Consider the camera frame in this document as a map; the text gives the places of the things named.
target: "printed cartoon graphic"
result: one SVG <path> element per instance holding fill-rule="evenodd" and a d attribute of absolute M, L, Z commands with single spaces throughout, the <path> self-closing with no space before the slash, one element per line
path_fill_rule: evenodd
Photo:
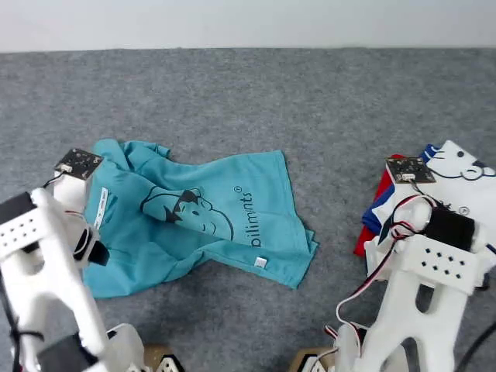
<path fill-rule="evenodd" d="M 141 202 L 142 212 L 149 212 L 157 218 L 160 213 L 160 219 L 164 218 L 166 222 L 233 240 L 233 224 L 225 213 L 215 209 L 210 201 L 203 198 L 200 190 L 194 188 L 177 194 L 172 191 L 154 195 L 157 189 L 158 186 L 153 186 Z"/>
<path fill-rule="evenodd" d="M 434 174 L 440 177 L 464 178 L 467 181 L 476 181 L 481 177 L 496 177 L 494 170 L 454 142 L 446 141 L 441 149 L 431 146 L 430 150 L 431 153 L 425 151 L 429 158 L 427 165 Z"/>

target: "black cable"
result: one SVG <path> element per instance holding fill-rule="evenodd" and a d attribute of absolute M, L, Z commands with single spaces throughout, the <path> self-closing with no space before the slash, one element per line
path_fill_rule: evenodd
<path fill-rule="evenodd" d="M 477 337 L 472 346 L 470 346 L 465 355 L 463 355 L 463 358 L 460 361 L 460 364 L 458 364 L 458 367 L 455 369 L 455 372 L 464 372 L 467 369 L 467 365 L 472 360 L 474 354 L 494 331 L 496 331 L 496 321 L 487 327 L 479 337 Z"/>
<path fill-rule="evenodd" d="M 17 327 L 17 321 L 14 317 L 10 301 L 7 298 L 7 291 L 5 289 L 5 282 L 3 281 L 3 274 L 0 270 L 0 301 L 5 311 L 5 317 L 10 325 L 10 338 L 12 339 L 12 344 L 14 345 L 14 361 L 12 363 L 12 372 L 21 372 L 21 337 L 22 336 L 33 336 L 44 341 L 43 334 L 35 331 L 19 331 Z"/>
<path fill-rule="evenodd" d="M 54 178 L 51 178 L 49 179 L 47 182 L 45 182 L 42 186 L 42 188 L 47 188 L 49 184 L 51 184 L 52 182 L 54 182 L 55 180 L 58 180 L 60 177 L 62 177 L 64 174 L 66 174 L 66 172 L 62 171 L 60 172 L 57 176 L 55 176 Z"/>
<path fill-rule="evenodd" d="M 433 196 L 426 194 L 424 191 L 420 190 L 419 185 L 415 182 L 415 180 L 409 180 L 409 182 L 410 182 L 410 185 L 412 186 L 412 188 L 415 191 L 417 191 L 420 195 L 429 196 L 432 200 L 434 200 L 434 202 L 436 202 L 436 204 L 437 204 L 436 207 L 449 209 L 448 205 L 444 205 L 442 202 L 440 202 L 439 200 L 437 200 Z"/>

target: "gray carpet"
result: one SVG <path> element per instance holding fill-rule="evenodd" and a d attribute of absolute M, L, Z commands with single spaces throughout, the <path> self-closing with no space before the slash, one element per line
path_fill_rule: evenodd
<path fill-rule="evenodd" d="M 72 146 L 156 141 L 199 164 L 282 149 L 297 211 L 321 246 L 296 291 L 210 262 L 99 301 L 108 327 L 136 326 L 187 371 L 285 371 L 324 346 L 336 303 L 364 278 L 352 254 L 391 153 L 452 139 L 496 167 L 496 50 L 113 50 L 0 55 L 1 199 L 42 184 Z M 467 307 L 456 358 L 496 318 L 496 283 Z M 370 324 L 384 286 L 345 310 Z M 65 330 L 65 319 L 51 319 Z M 0 321 L 0 367 L 10 364 Z M 496 335 L 470 371 L 496 363 Z"/>

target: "teal t-shirt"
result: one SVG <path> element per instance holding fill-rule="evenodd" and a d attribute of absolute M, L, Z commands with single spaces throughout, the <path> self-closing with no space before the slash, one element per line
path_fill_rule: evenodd
<path fill-rule="evenodd" d="M 155 143 L 97 142 L 104 157 L 85 210 L 110 252 L 84 282 L 130 295 L 216 260 L 296 288 L 317 243 L 295 212 L 281 151 L 178 164 Z"/>

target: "t-shirt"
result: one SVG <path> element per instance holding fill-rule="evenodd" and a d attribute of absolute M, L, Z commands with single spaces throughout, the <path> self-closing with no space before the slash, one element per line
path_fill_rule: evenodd
<path fill-rule="evenodd" d="M 296 288 L 318 244 L 295 212 L 281 151 L 178 164 L 156 143 L 103 139 L 85 210 L 110 252 L 84 271 L 97 298 L 129 295 L 207 260 Z"/>
<path fill-rule="evenodd" d="M 494 231 L 496 172 L 450 140 L 440 148 L 427 145 L 422 157 L 436 179 L 419 184 L 422 192 Z M 410 184 L 393 184 L 365 212 L 363 224 L 378 234 L 396 203 L 413 194 L 417 193 Z"/>

